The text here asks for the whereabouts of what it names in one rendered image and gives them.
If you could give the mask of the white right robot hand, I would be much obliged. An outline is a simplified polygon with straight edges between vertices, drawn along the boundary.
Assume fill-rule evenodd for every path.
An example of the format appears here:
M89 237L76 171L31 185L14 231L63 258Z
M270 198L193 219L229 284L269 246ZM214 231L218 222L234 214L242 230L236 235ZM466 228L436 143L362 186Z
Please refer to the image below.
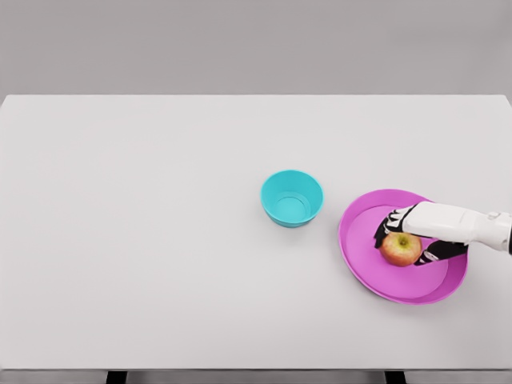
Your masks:
M420 258L412 265L424 266L464 255L469 246L463 242L460 231L463 213L461 208L433 202L392 210L374 234L374 247L378 249L392 232L408 233L420 237L423 247Z

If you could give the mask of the pink plate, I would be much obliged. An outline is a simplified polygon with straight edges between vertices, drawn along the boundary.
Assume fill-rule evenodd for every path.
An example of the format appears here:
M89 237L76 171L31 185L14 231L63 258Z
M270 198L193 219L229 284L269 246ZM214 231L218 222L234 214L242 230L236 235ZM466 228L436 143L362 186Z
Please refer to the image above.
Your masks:
M427 266L398 267L389 264L374 247L374 233L389 212L425 200L405 190L373 190L348 205L338 226L340 250L353 275L366 288L392 302L440 302L451 296L466 277L466 254Z

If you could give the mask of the blue bowl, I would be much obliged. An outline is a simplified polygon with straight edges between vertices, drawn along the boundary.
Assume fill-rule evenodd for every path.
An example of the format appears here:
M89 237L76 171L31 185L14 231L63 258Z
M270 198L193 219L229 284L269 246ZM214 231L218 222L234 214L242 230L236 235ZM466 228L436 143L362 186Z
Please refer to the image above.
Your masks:
M324 203L321 184L300 170L281 170L269 176L260 189L267 216L286 228L304 226L317 217Z

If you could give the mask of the red yellow apple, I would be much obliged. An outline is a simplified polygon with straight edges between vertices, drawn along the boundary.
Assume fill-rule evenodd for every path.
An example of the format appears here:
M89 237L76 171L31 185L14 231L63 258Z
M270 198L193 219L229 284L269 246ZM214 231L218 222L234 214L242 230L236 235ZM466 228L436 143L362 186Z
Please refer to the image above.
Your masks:
M378 249L389 264L405 267L414 264L420 258L423 247L418 236L392 232L383 239Z

